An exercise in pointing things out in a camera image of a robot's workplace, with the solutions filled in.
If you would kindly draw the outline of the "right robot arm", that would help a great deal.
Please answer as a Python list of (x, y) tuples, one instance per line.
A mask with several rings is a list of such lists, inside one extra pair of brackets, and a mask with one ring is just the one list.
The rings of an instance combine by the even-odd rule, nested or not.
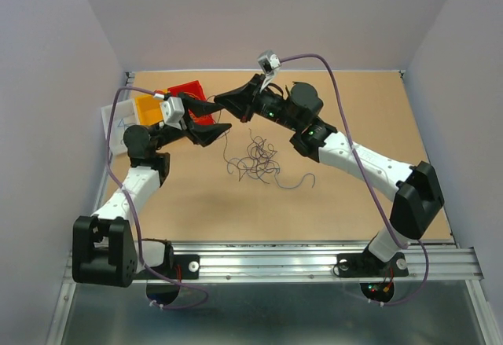
[(290, 142), (300, 155), (361, 179), (371, 192), (380, 191), (392, 202), (384, 228), (364, 251), (338, 257), (333, 273), (379, 277), (395, 267), (393, 258), (422, 238), (444, 205), (435, 168), (424, 161), (398, 162), (350, 141), (320, 118), (323, 101), (309, 83), (295, 82), (281, 95), (265, 87), (264, 80), (264, 75), (254, 75), (244, 86), (215, 96), (215, 102), (242, 123), (258, 115), (292, 130)]

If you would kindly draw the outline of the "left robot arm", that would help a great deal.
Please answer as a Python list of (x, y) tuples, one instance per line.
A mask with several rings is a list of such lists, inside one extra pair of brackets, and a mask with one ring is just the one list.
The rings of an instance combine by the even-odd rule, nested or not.
[(228, 123), (201, 125), (197, 117), (222, 110), (214, 102), (188, 94), (155, 94), (162, 119), (153, 125), (134, 124), (123, 133), (130, 160), (127, 176), (110, 178), (117, 189), (92, 215), (80, 216), (72, 229), (72, 278), (78, 283), (128, 287), (143, 271), (178, 277), (174, 250), (167, 240), (145, 239), (139, 213), (167, 180), (171, 156), (162, 148), (183, 138), (206, 147), (231, 128)]

